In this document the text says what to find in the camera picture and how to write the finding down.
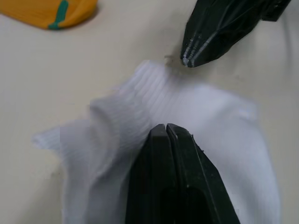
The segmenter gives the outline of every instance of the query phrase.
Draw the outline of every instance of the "cloth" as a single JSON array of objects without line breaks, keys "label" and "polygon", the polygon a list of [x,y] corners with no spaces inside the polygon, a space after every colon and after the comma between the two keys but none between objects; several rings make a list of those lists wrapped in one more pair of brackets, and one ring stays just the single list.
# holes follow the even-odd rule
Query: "cloth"
[{"label": "cloth", "polygon": [[124,224],[128,174],[157,124],[186,128],[217,167],[242,224],[280,223],[280,199],[254,104],[155,62],[140,65],[90,117],[37,134],[62,160],[64,224]]},{"label": "cloth", "polygon": [[43,29],[61,29],[90,17],[97,0],[0,0],[0,13]]}]

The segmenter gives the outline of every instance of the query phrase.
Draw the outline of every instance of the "white fabric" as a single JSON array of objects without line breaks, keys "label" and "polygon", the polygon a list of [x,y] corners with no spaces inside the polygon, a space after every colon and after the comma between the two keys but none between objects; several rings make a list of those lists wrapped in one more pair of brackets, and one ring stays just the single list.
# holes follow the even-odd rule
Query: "white fabric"
[{"label": "white fabric", "polygon": [[280,223],[280,201],[255,106],[151,61],[90,118],[36,135],[65,168],[64,224],[124,224],[128,173],[149,131],[174,123],[194,135],[220,172],[242,224]]}]

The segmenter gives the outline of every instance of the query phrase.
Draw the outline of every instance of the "beige tabletop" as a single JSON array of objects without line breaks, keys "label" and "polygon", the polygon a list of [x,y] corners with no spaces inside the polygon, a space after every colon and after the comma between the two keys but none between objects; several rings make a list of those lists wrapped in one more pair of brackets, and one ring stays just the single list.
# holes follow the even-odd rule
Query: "beige tabletop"
[{"label": "beige tabletop", "polygon": [[61,31],[0,15],[0,223],[61,223],[59,160],[35,148],[32,135],[82,116],[144,59],[167,61],[258,104],[283,223],[299,223],[299,1],[193,70],[178,59],[189,2],[100,0],[93,18]]}]

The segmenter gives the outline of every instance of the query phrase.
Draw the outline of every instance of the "yellow fabric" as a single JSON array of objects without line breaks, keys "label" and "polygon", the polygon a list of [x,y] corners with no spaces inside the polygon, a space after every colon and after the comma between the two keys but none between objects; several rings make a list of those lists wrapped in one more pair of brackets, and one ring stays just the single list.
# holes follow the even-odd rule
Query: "yellow fabric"
[{"label": "yellow fabric", "polygon": [[[48,29],[54,23],[62,0],[0,0],[0,13],[25,23]],[[67,0],[65,20],[59,28],[76,25],[90,17],[97,0]]]}]

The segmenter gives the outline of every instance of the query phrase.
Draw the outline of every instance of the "yellow sock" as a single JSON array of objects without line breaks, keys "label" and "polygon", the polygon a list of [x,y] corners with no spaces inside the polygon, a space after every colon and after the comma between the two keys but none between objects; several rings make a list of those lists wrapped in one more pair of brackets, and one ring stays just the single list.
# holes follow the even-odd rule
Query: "yellow sock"
[{"label": "yellow sock", "polygon": [[0,13],[41,27],[61,29],[90,17],[97,0],[0,0]]}]

